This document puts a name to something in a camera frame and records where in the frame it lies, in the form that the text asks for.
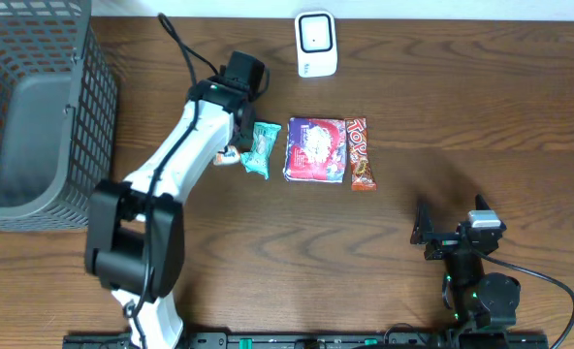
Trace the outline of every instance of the red candy wrapper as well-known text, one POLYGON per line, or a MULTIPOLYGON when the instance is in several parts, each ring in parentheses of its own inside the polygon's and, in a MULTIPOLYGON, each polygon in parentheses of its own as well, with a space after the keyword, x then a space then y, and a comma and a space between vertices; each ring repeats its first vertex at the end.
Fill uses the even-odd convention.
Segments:
POLYGON ((364 117, 345 119, 352 165, 352 190, 376 190, 371 165, 367 158, 367 120, 364 117))

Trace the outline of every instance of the teal packet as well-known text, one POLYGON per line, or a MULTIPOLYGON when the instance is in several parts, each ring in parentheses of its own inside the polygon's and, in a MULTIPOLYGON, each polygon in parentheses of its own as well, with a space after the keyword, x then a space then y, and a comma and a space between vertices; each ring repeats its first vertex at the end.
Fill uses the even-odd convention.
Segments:
POLYGON ((241 154, 241 163, 246 171, 256 172, 263 175, 266 180, 270 178, 270 160, 271 149, 274 147, 278 131, 281 126, 269 124, 266 122, 255 122, 252 132, 252 148, 249 152, 241 154))

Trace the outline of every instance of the basket bottom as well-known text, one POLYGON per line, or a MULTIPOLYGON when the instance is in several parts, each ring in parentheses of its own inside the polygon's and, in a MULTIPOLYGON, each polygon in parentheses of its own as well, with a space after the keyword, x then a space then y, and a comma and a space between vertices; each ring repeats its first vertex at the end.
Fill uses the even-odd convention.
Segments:
POLYGON ((27 204, 54 180, 71 77, 35 74, 14 89, 0 156, 0 207, 27 204))

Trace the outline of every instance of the white device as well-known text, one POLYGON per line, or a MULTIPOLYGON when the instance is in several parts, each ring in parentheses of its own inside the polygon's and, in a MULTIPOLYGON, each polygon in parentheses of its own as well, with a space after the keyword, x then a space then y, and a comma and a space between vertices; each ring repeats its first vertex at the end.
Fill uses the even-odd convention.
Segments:
MULTIPOLYGON (((166 156, 173 144, 188 129, 194 117, 195 102, 186 103, 181 120, 158 150, 138 170, 128 174, 124 181, 132 183, 132 189, 146 193, 153 171, 166 156)), ((176 201, 185 204, 190 190, 216 153, 229 144, 234 133, 234 116, 222 106, 208 101, 199 101, 199 118, 195 130, 181 144, 164 168, 154 196, 163 193, 173 195, 176 201)), ((143 215, 137 220, 144 221, 143 215)), ((138 303, 139 296, 125 290, 114 290, 112 295, 121 303, 138 303)), ((183 332, 183 321, 177 315, 173 292, 154 303, 146 302, 138 315, 146 346, 151 349, 173 349, 183 332)), ((141 337, 134 320, 130 319, 132 343, 141 347, 141 337)))
POLYGON ((301 13, 295 25, 298 74, 303 78, 334 74, 338 50, 333 15, 327 11, 301 13))

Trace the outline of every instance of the wooden surface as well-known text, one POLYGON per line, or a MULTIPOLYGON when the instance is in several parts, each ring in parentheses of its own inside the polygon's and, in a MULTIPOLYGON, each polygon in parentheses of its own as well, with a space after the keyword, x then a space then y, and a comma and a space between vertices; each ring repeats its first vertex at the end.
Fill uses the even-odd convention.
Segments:
MULTIPOLYGON (((135 170, 177 123, 189 87, 181 54, 153 18, 94 18, 121 79, 113 177, 135 170)), ((365 21, 336 24, 337 73, 301 79, 293 21, 174 19, 214 64, 232 50, 271 69, 260 117, 366 116, 375 193, 288 183, 286 132, 271 179, 209 167, 185 207, 175 287, 191 323, 232 331, 383 331, 453 321, 441 262, 408 244, 418 195, 452 229, 481 192, 509 230, 495 256, 574 289, 574 23, 365 21)), ((198 75, 209 70, 196 63, 198 75)), ((85 234, 0 233, 0 348, 60 347, 68 332, 117 332, 121 310, 83 269, 85 234)), ((571 311, 550 284, 522 283, 518 328, 551 343, 571 311)), ((565 342, 574 348, 574 330, 565 342)))

